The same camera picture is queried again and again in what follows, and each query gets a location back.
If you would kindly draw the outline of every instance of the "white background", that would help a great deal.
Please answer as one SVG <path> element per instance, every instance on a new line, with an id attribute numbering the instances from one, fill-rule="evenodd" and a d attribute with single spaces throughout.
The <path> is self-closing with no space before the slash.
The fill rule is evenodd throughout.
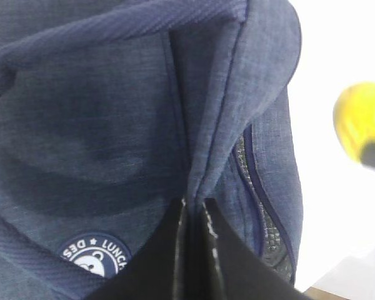
<path id="1" fill-rule="evenodd" d="M 303 291 L 346 256 L 375 248 L 375 171 L 346 157 L 332 120 L 343 89 L 375 81 L 375 0 L 291 3 L 303 36 L 289 86 L 304 201 L 296 284 Z"/>

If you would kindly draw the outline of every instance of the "denim fabric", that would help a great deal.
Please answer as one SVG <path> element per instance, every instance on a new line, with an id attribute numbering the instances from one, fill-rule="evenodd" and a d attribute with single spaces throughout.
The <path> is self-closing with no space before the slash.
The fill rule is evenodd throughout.
<path id="1" fill-rule="evenodd" d="M 0 0 L 0 46 L 119 4 Z M 281 91 L 298 60 L 298 26 L 287 1 L 252 0 L 244 24 L 195 24 L 19 72 L 0 99 L 0 214 L 52 252 L 102 230 L 134 254 L 170 199 L 185 194 L 194 213 L 214 196 L 257 253 L 259 216 L 232 155 L 253 123 L 258 171 L 297 259 L 301 195 Z M 50 297 L 0 257 L 0 299 Z"/>

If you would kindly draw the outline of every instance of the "seam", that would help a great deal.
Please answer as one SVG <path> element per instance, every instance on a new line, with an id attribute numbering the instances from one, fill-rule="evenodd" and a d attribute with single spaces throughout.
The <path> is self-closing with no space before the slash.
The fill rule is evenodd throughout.
<path id="1" fill-rule="evenodd" d="M 253 137 L 252 140 L 254 141 L 255 130 L 253 130 L 253 129 L 254 129 L 254 125 L 252 125 L 252 133 L 251 133 L 252 137 Z M 296 260 L 294 258 L 294 254 L 293 254 L 293 246 L 292 246 L 291 239 L 288 236 L 288 232 L 286 231 L 286 228 L 284 227 L 283 223 L 281 222 L 278 214 L 276 213 L 275 207 L 273 206 L 273 204 L 270 200 L 271 198 L 269 197 L 269 194 L 268 194 L 267 190 L 264 188 L 265 184 L 264 184 L 264 181 L 263 181 L 263 179 L 261 178 L 261 176 L 259 175 L 259 172 L 258 172 L 258 160 L 257 160 L 256 152 L 254 151 L 254 149 L 253 149 L 253 158 L 254 158 L 254 162 L 255 162 L 254 165 L 255 165 L 255 168 L 256 168 L 256 172 L 258 174 L 258 179 L 260 181 L 261 188 L 262 188 L 262 190 L 264 191 L 264 193 L 267 197 L 267 199 L 265 201 L 266 203 L 264 203 L 263 201 L 261 201 L 261 202 L 264 205 L 265 210 L 269 214 L 269 217 L 275 223 L 275 226 L 278 228 L 278 230 L 284 232 L 284 234 L 281 234 L 281 239 L 283 239 L 283 242 L 284 242 L 285 245 L 289 245 L 286 248 L 287 248 L 287 253 L 288 253 L 288 255 L 290 257 L 290 260 L 291 260 L 291 265 L 292 265 L 292 268 L 293 268 L 292 280 L 294 280 L 294 274 L 296 273 Z M 269 206 L 269 208 L 272 209 L 272 214 L 269 213 L 269 210 L 268 210 L 267 206 Z"/>
<path id="2" fill-rule="evenodd" d="M 173 71 L 173 57 L 172 54 L 170 53 L 171 47 L 170 47 L 170 40 L 169 40 L 169 33 L 163 33 L 161 34 L 161 43 L 162 43 L 162 50 L 164 53 L 164 60 L 165 60 L 165 69 L 167 72 L 167 77 L 168 77 L 168 90 L 169 90 L 169 95 L 171 97 L 171 106 L 172 106 L 172 113 L 174 115 L 174 123 L 175 123 L 175 128 L 176 128 L 176 136 L 177 136 L 177 142 L 178 146 L 181 152 L 181 166 L 184 171 L 188 170 L 189 162 L 188 162 L 188 155 L 186 153 L 187 149 L 184 147 L 183 143 L 183 137 L 186 136 L 186 128 L 184 128 L 183 124 L 180 124 L 178 122 L 178 117 L 177 117 L 177 111 L 178 109 L 176 108 L 176 103 L 180 103 L 180 98 L 178 97 L 180 95 L 179 90 L 178 90 L 178 83 L 176 82 L 174 76 L 171 74 L 171 70 Z"/>
<path id="3" fill-rule="evenodd" d="M 182 208 L 179 212 L 179 221 L 176 231 L 176 243 L 175 243 L 175 255 L 174 255 L 174 279 L 172 283 L 172 300 L 179 300 L 179 286 L 178 281 L 180 280 L 179 273 L 181 272 L 179 267 L 179 260 L 182 259 L 183 245 L 179 239 L 183 235 L 184 230 L 184 213 L 186 209 L 186 200 L 181 200 Z"/>
<path id="4" fill-rule="evenodd" d="M 243 143 L 242 150 L 244 151 L 244 156 L 245 156 L 244 159 L 247 160 L 247 151 L 245 149 L 244 133 L 239 138 L 239 141 L 238 141 L 237 145 L 239 145 L 241 143 L 241 139 L 243 140 L 242 141 L 242 143 Z M 259 196 L 257 195 L 255 187 L 253 185 L 251 175 L 250 175 L 250 170 L 248 168 L 249 166 L 247 166 L 247 174 L 245 174 L 244 170 L 243 170 L 243 167 L 241 167 L 241 165 L 239 163 L 239 154 L 238 154 L 238 150 L 236 149 L 236 147 L 237 146 L 235 145 L 235 149 L 234 149 L 235 164 L 237 166 L 237 171 L 238 171 L 239 177 L 241 178 L 241 181 L 243 182 L 244 192 L 249 194 L 249 199 L 247 200 L 247 205 L 248 205 L 248 208 L 250 210 L 250 214 L 252 215 L 250 219 L 252 220 L 252 227 L 253 228 L 251 230 L 253 230 L 253 232 L 254 232 L 254 226 L 257 226 L 257 225 L 260 228 L 260 234 L 259 234 L 260 244 L 259 244 L 259 247 L 258 247 L 258 255 L 261 258 L 261 257 L 263 257 L 263 254 L 264 254 L 264 247 L 265 247 L 265 243 L 266 243 L 266 230 L 267 230 L 267 226 L 266 226 L 266 222 L 265 222 L 265 215 L 264 215 L 264 208 L 263 208 L 262 202 L 259 199 Z M 258 216 L 257 224 L 254 221 L 254 217 L 253 217 L 254 214 L 257 214 L 257 216 Z"/>
<path id="5" fill-rule="evenodd" d="M 249 13 L 249 1 L 246 1 L 246 12 L 245 12 L 245 18 L 244 18 L 245 20 L 247 19 L 248 13 Z M 226 80 L 225 80 L 225 87 L 224 87 L 224 90 L 222 91 L 221 107 L 220 107 L 220 110 L 219 110 L 219 114 L 217 116 L 215 128 L 214 128 L 214 130 L 212 131 L 212 134 L 211 134 L 212 138 L 211 138 L 211 143 L 210 143 L 210 147 L 209 147 L 209 154 L 207 156 L 206 167 L 205 167 L 204 172 L 201 176 L 199 186 L 197 187 L 197 189 L 194 193 L 194 196 L 193 196 L 193 199 L 194 199 L 194 214 L 195 215 L 197 214 L 198 209 L 199 209 L 198 205 L 197 205 L 198 204 L 198 192 L 200 191 L 201 187 L 203 186 L 203 183 L 204 183 L 203 179 L 204 179 L 204 177 L 205 177 L 205 175 L 207 174 L 207 171 L 208 171 L 209 159 L 212 156 L 211 154 L 213 153 L 214 133 L 216 133 L 217 130 L 218 130 L 219 121 L 220 121 L 222 112 L 224 111 L 226 91 L 228 90 L 228 87 L 229 87 L 229 80 L 231 78 L 231 73 L 232 73 L 232 69 L 233 69 L 233 66 L 234 66 L 234 58 L 235 58 L 235 55 L 236 55 L 236 49 L 238 48 L 238 41 L 240 40 L 240 37 L 242 35 L 243 27 L 244 27 L 244 23 L 241 22 L 240 26 L 239 26 L 239 30 L 237 31 L 237 34 L 236 34 L 236 38 L 235 38 L 235 41 L 234 41 L 234 45 L 232 47 L 232 51 L 231 51 L 231 60 L 229 62 L 228 72 L 227 72 L 227 76 L 226 76 Z"/>
<path id="6" fill-rule="evenodd" d="M 218 283 L 218 287 L 221 293 L 220 300 L 228 300 L 228 297 L 226 294 L 225 280 L 224 280 L 221 262 L 219 258 L 219 248 L 218 248 L 219 236 L 214 230 L 213 220 L 211 219 L 211 215 L 208 211 L 208 208 L 205 202 L 202 203 L 202 208 L 204 211 L 204 217 L 206 218 L 206 221 L 207 221 L 206 234 L 207 234 L 207 241 L 209 242 L 209 245 L 208 245 L 209 247 L 207 247 L 207 251 L 209 250 L 208 248 L 211 248 L 211 254 L 212 254 L 211 257 L 214 263 L 214 271 L 216 273 L 217 283 Z"/>

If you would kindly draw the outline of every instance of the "zipper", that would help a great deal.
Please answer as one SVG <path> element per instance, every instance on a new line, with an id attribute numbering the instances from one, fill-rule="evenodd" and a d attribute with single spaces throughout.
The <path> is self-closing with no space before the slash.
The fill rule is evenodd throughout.
<path id="1" fill-rule="evenodd" d="M 239 137 L 234 154 L 246 189 L 249 191 L 249 206 L 252 214 L 258 214 L 262 232 L 259 256 L 286 281 L 294 281 L 293 250 L 256 171 L 253 153 L 252 129 L 249 126 Z"/>

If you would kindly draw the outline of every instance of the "zipper track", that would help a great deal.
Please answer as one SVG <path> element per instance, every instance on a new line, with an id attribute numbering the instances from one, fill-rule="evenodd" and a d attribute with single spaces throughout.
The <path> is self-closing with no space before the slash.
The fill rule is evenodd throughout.
<path id="1" fill-rule="evenodd" d="M 255 166 L 254 176 L 253 170 L 249 167 L 250 163 L 254 163 L 254 157 L 252 160 L 248 159 L 250 154 L 253 155 L 252 140 L 251 128 L 248 128 L 245 130 L 244 134 L 239 137 L 235 145 L 235 156 L 241 177 L 246 183 L 246 186 L 249 188 L 251 202 L 257 207 L 261 220 L 261 232 L 264 233 L 264 236 L 262 237 L 262 245 L 259 255 L 264 263 L 279 273 L 283 279 L 286 281 L 292 281 L 294 274 L 292 265 L 293 260 L 291 260 L 292 257 L 289 255 L 286 243 L 282 238 L 278 227 L 275 225 L 274 218 L 276 217 L 272 218 L 268 213 L 270 210 L 270 203 L 265 195 L 265 192 L 263 191 L 262 186 L 258 186 L 258 181 L 256 180 L 258 175 L 255 171 Z"/>

